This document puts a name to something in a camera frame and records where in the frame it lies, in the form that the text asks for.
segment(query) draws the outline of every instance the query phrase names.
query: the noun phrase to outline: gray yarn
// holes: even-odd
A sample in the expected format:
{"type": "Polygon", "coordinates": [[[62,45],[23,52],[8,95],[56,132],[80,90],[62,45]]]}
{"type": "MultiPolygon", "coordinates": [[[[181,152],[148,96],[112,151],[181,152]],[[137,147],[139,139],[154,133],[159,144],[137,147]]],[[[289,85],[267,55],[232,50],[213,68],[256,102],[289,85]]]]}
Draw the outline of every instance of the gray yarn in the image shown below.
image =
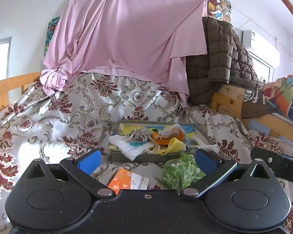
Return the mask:
{"type": "Polygon", "coordinates": [[[147,128],[133,129],[125,136],[126,142],[146,142],[149,139],[150,132],[147,128]]]}

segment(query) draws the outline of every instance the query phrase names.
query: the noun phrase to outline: colorful artwork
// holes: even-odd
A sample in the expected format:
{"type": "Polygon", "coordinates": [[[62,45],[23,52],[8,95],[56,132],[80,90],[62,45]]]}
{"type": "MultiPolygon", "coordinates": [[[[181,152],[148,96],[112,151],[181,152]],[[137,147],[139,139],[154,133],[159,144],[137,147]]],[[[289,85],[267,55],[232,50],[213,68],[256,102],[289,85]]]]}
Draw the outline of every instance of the colorful artwork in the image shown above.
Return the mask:
{"type": "Polygon", "coordinates": [[[208,0],[207,14],[217,20],[231,23],[231,2],[228,0],[208,0]]]}
{"type": "Polygon", "coordinates": [[[48,25],[48,30],[47,30],[47,36],[46,36],[46,42],[45,42],[45,52],[44,52],[44,56],[46,55],[47,53],[47,50],[48,50],[48,47],[49,47],[49,44],[51,42],[51,39],[52,39],[52,36],[54,34],[54,31],[56,29],[56,26],[57,26],[57,23],[59,22],[60,20],[60,17],[56,17],[54,19],[52,19],[50,22],[49,22],[49,25],[48,25]]]}

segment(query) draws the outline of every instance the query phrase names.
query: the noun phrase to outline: white cloth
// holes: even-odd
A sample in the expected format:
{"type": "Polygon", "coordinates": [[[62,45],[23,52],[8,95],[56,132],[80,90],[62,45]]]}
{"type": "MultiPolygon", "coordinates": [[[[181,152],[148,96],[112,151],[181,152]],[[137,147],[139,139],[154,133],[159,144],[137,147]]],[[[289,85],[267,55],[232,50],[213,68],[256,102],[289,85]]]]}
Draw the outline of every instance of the white cloth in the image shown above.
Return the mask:
{"type": "Polygon", "coordinates": [[[133,161],[137,156],[145,153],[148,149],[151,149],[154,146],[154,143],[146,142],[141,146],[134,147],[125,141],[125,136],[118,134],[110,136],[108,139],[110,144],[113,144],[117,148],[119,148],[121,153],[123,153],[123,155],[131,161],[133,161]]]}

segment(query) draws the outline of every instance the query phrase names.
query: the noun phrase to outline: orange box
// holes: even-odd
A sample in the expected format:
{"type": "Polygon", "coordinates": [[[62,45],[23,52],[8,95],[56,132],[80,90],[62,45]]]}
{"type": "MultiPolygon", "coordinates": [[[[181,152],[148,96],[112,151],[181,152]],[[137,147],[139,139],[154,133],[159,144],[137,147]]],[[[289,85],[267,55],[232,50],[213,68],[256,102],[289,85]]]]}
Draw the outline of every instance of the orange box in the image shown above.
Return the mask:
{"type": "Polygon", "coordinates": [[[121,189],[130,189],[131,172],[123,167],[119,168],[112,181],[108,184],[108,188],[115,191],[118,195],[121,189]]]}

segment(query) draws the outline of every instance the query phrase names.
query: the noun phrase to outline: paper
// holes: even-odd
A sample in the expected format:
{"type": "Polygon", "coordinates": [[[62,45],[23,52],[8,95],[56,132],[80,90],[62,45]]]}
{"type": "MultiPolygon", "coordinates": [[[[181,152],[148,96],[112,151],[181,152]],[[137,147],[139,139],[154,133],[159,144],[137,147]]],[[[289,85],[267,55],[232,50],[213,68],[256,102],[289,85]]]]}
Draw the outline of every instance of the paper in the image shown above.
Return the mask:
{"type": "Polygon", "coordinates": [[[133,190],[147,190],[149,179],[138,174],[131,174],[130,189],[133,190]]]}

